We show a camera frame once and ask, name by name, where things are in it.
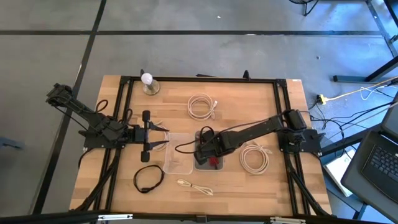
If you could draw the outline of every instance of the cable bundle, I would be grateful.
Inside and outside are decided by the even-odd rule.
[[[246,162],[246,155],[251,152],[251,151],[258,151],[261,153],[262,156],[262,164],[260,166],[260,168],[257,169],[253,169],[252,167],[250,167],[247,162]],[[263,148],[263,146],[259,146],[258,144],[256,144],[254,142],[254,144],[250,144],[250,145],[246,145],[244,147],[244,149],[241,152],[241,156],[240,156],[240,161],[241,161],[241,165],[243,167],[243,169],[245,169],[246,171],[248,171],[249,173],[253,174],[253,175],[261,175],[263,174],[269,165],[269,157],[268,154],[272,154],[271,150],[269,149],[265,149]]]
[[[208,105],[209,110],[207,111],[206,114],[197,115],[192,111],[193,105],[195,105],[198,102],[204,102]],[[191,96],[191,98],[189,98],[188,100],[188,114],[191,118],[197,121],[204,121],[210,117],[215,119],[214,109],[216,106],[217,106],[217,101],[213,102],[213,100],[209,95],[205,93],[198,93],[196,95]]]

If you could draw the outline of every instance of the coiled white cable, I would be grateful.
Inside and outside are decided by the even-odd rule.
[[[259,168],[254,169],[250,167],[246,162],[246,155],[251,151],[258,151],[262,156],[262,164]],[[243,169],[248,171],[253,175],[261,175],[263,174],[269,165],[269,157],[268,154],[272,154],[271,150],[264,148],[263,146],[259,146],[257,143],[247,144],[241,152],[240,161]]]
[[[193,105],[195,105],[198,102],[204,102],[208,105],[209,110],[206,114],[197,115],[192,111]],[[213,102],[213,100],[209,95],[205,93],[198,93],[191,96],[191,98],[189,98],[188,100],[188,114],[191,118],[197,121],[204,121],[210,117],[215,119],[216,116],[214,114],[214,109],[216,108],[216,106],[217,106],[216,100]]]
[[[160,127],[160,128],[167,129],[165,126],[160,125],[160,124],[162,124],[162,122],[163,122],[163,121],[159,121],[159,122],[156,123],[155,125],[158,126],[158,127]],[[169,132],[168,132],[168,131],[164,131],[163,133],[164,133],[164,141],[169,141],[169,140],[170,140]],[[158,145],[158,146],[153,147],[152,150],[155,151],[155,152],[159,152],[159,151],[165,149],[166,146],[167,146],[167,144],[168,144],[168,142],[167,142],[167,143],[160,144],[160,145]]]
[[[199,185],[191,184],[184,179],[178,179],[177,183],[182,187],[193,187],[194,189],[199,190],[200,192],[204,193],[205,195],[213,196],[213,190],[211,190],[208,187],[202,187]]]
[[[365,87],[361,87],[361,91],[360,91],[360,94],[361,94],[361,98],[362,98],[362,100],[367,100],[371,95],[372,95],[372,93],[377,93],[377,94],[382,94],[382,93],[379,93],[379,92],[376,92],[378,89],[380,89],[380,88],[387,88],[387,87],[392,87],[392,88],[397,88],[397,87],[395,87],[395,86],[387,86],[387,85],[384,85],[384,86],[379,86],[379,87],[377,87],[377,88],[375,88],[375,89],[373,89],[373,90],[370,90],[369,88],[365,88]],[[367,90],[367,91],[370,91],[370,93],[368,94],[368,96],[367,97],[364,97],[363,95],[362,95],[362,91],[363,90]]]

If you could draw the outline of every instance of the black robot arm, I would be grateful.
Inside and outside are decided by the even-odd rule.
[[[148,142],[149,130],[169,131],[154,125],[150,121],[150,111],[142,112],[144,127],[138,124],[129,125],[127,122],[121,123],[112,116],[89,109],[82,102],[75,99],[72,89],[66,85],[56,83],[54,88],[47,94],[46,102],[54,107],[64,107],[71,109],[81,118],[88,122],[89,128],[79,131],[86,137],[84,146],[87,148],[122,148],[126,144],[143,144],[144,150],[141,153],[141,161],[149,161],[149,151],[168,141]]]
[[[287,110],[241,131],[220,131],[214,135],[213,130],[209,130],[200,136],[201,144],[197,146],[194,156],[202,165],[210,157],[228,155],[247,141],[278,131],[284,132],[289,143],[296,146],[303,140],[302,132],[306,128],[299,110]]]

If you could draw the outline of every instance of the clear plastic tray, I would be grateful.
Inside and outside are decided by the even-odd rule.
[[[170,133],[170,141],[167,145],[163,171],[167,174],[191,174],[193,170],[193,154],[183,154],[174,148],[194,140],[192,134]],[[183,152],[193,152],[195,144],[178,148]]]

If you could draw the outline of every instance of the gray floor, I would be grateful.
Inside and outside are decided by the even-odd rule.
[[[398,32],[382,0],[373,4],[390,35]],[[99,5],[99,0],[2,0],[0,29],[90,30]],[[301,12],[301,6],[287,0],[113,0],[105,7],[99,29],[377,30],[363,2],[320,1],[308,17]],[[74,84],[87,40],[87,36],[0,36],[0,136],[26,144],[22,151],[0,150],[0,216],[23,215],[31,209],[61,118],[44,103],[45,94],[55,82]],[[138,75],[141,68],[158,76],[219,77],[241,77],[248,69],[254,78],[302,79],[311,105],[316,94],[335,96],[361,87],[333,83],[331,76],[365,76],[391,58],[380,37],[97,36],[78,99],[94,106],[103,75]],[[390,100],[374,95],[363,101],[354,94],[320,108],[331,118]],[[320,116],[316,109],[311,113]],[[382,114],[364,125],[381,118]],[[320,124],[313,125],[320,129]],[[70,124],[45,213],[68,209],[83,143],[78,130]],[[326,136],[337,131],[329,124]],[[352,217],[352,209],[329,196],[334,214]],[[372,208],[364,219],[387,222]]]

